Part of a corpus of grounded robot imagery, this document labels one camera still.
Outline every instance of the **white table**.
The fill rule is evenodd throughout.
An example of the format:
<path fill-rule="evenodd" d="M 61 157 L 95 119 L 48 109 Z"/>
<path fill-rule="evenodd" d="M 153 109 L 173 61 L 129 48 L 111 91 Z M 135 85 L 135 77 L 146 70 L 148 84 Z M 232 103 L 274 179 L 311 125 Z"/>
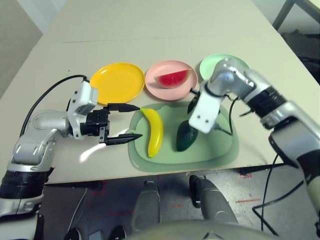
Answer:
<path fill-rule="evenodd" d="M 213 53 L 243 59 L 287 99 L 320 121 L 317 82 L 250 0 L 69 0 L 0 100 L 0 174 L 4 174 L 12 157 L 31 105 L 58 80 L 73 74 L 91 77 L 100 67 L 114 62 L 131 62 L 147 71 L 159 61 L 176 59 L 196 68 Z M 57 87 L 36 111 L 63 111 L 79 84 L 80 79 L 74 79 Z M 157 102 L 144 90 L 130 103 L 141 107 Z M 230 106 L 228 100 L 223 104 Z M 234 162 L 220 168 L 273 161 L 270 132 L 254 114 L 237 117 L 246 111 L 247 106 L 236 103 L 233 121 L 240 151 Z M 110 135 L 125 131 L 133 114 L 112 112 Z M 150 175 L 131 165 L 126 144 L 104 147 L 94 137 L 61 140 L 54 165 L 50 183 Z"/>

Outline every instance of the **metal frame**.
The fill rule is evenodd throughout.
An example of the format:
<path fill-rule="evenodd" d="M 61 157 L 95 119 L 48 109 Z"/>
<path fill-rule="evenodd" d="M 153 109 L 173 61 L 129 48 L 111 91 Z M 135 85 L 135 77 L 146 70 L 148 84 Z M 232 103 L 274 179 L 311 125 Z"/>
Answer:
<path fill-rule="evenodd" d="M 279 30 L 294 4 L 297 4 L 302 10 L 309 14 L 310 17 L 320 23 L 320 9 L 313 3 L 308 0 L 286 0 L 272 24 L 275 30 Z"/>

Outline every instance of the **toy watermelon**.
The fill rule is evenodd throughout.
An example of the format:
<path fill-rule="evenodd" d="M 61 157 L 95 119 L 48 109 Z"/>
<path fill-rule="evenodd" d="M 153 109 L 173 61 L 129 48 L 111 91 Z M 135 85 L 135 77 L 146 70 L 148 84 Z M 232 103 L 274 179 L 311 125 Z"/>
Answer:
<path fill-rule="evenodd" d="M 174 89 L 183 84 L 191 74 L 191 68 L 154 77 L 155 81 L 165 89 Z"/>

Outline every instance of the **tray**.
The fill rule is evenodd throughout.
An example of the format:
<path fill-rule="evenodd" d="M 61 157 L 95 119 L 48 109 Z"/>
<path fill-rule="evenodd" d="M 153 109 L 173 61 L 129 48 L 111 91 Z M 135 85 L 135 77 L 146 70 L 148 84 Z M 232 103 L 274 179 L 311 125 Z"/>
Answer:
<path fill-rule="evenodd" d="M 143 134 L 128 144 L 132 165 L 144 172 L 167 172 L 191 169 L 214 168 L 234 161 L 239 152 L 237 131 L 233 126 L 233 136 L 212 130 L 208 134 L 199 132 L 196 141 L 186 151 L 176 150 L 176 137 L 179 124 L 187 120 L 189 102 L 167 102 L 144 106 L 159 112 L 164 124 L 162 146 L 158 154 L 149 158 L 147 154 L 150 127 L 142 112 L 137 111 L 131 120 L 127 133 Z M 221 106 L 217 118 L 219 125 L 229 131 L 228 111 Z"/>

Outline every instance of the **banana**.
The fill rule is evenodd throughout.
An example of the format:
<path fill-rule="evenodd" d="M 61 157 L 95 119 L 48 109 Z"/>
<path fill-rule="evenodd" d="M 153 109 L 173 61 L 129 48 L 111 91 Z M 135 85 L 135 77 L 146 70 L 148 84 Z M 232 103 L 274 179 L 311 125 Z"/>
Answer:
<path fill-rule="evenodd" d="M 148 156 L 153 158 L 158 152 L 164 138 L 164 123 L 159 113 L 152 108 L 140 108 L 150 124 L 150 139 L 148 146 Z"/>

